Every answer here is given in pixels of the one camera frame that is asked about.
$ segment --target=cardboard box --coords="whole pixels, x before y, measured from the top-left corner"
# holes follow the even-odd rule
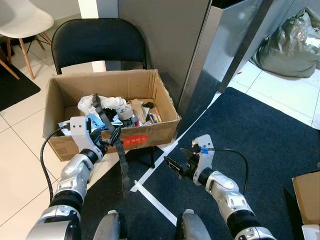
[[[77,108],[83,96],[97,93],[105,97],[123,97],[155,103],[162,122],[132,128],[122,128],[120,139],[125,150],[168,144],[174,137],[180,117],[165,89],[157,70],[107,71],[97,73],[62,74],[53,76],[47,84],[43,136],[56,130],[58,123],[70,117],[83,116]],[[110,137],[103,131],[102,139]],[[71,136],[53,136],[48,141],[61,161],[70,160],[79,149]],[[109,147],[108,153],[116,152]]]
[[[320,171],[292,179],[304,225],[320,225]]]

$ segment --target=floor mat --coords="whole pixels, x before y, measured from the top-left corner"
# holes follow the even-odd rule
[[[162,150],[155,147],[155,160],[162,153]],[[139,180],[150,167],[150,149],[130,150],[125,157],[133,187],[134,180]],[[174,235],[175,226],[139,191],[132,192],[126,199],[123,198],[119,162],[88,190],[81,212],[82,240],[93,239],[100,220],[110,210],[125,215],[129,240],[166,240]]]
[[[0,111],[40,92],[40,87],[33,83],[15,66],[9,67],[20,77],[17,80],[2,65],[0,65]]]
[[[292,178],[317,168],[320,134],[244,93],[227,88],[183,136],[169,157],[186,166],[180,148],[192,140],[211,136],[214,147],[242,152],[249,162],[245,198],[260,223],[277,239],[303,239],[302,220]],[[216,152],[212,167],[244,186],[245,164],[234,153]],[[233,239],[218,206],[203,186],[178,179],[163,162],[143,186],[176,217],[193,209],[212,239]]]

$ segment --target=dark blue carpet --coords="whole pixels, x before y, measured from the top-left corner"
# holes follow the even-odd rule
[[[303,239],[292,178],[317,168],[319,131],[229,87],[169,156],[185,164],[186,158],[179,149],[190,149],[191,141],[204,134],[211,136],[214,147],[235,149],[248,158],[245,197],[262,225],[279,240]],[[242,191],[245,165],[238,155],[216,152],[212,165],[214,170],[234,179]],[[188,178],[179,180],[165,162],[144,187],[175,216],[194,209],[212,239],[232,239],[212,196]]]

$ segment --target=cable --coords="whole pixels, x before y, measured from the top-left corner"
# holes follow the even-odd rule
[[[42,170],[43,170],[43,172],[44,172],[46,181],[47,181],[47,183],[48,183],[48,188],[49,188],[49,192],[50,192],[50,202],[52,201],[52,198],[54,197],[54,191],[53,191],[53,189],[52,189],[51,180],[50,180],[49,174],[48,174],[48,172],[47,172],[47,169],[46,169],[46,166],[45,166],[45,163],[44,163],[44,149],[45,149],[46,143],[49,141],[49,139],[50,139],[55,133],[57,133],[57,132],[60,131],[61,129],[65,129],[65,128],[67,128],[67,125],[62,126],[62,127],[59,127],[57,130],[54,130],[52,133],[50,133],[50,135],[45,138],[44,143],[42,144],[42,147],[41,147],[41,150],[40,150],[40,163],[41,163],[41,167],[42,167]]]
[[[239,151],[237,150],[233,150],[233,149],[229,149],[229,148],[206,148],[206,147],[202,147],[202,149],[208,149],[209,151],[226,151],[226,152],[232,152],[232,153],[236,153],[239,154],[244,162],[245,162],[245,179],[244,179],[244,187],[243,187],[243,193],[242,195],[245,195],[246,189],[247,189],[247,184],[248,184],[248,177],[249,177],[249,164],[248,164],[248,160],[246,159],[246,157]]]

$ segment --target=red label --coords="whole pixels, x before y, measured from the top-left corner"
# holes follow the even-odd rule
[[[136,145],[148,142],[148,134],[128,136],[123,139],[124,145]]]

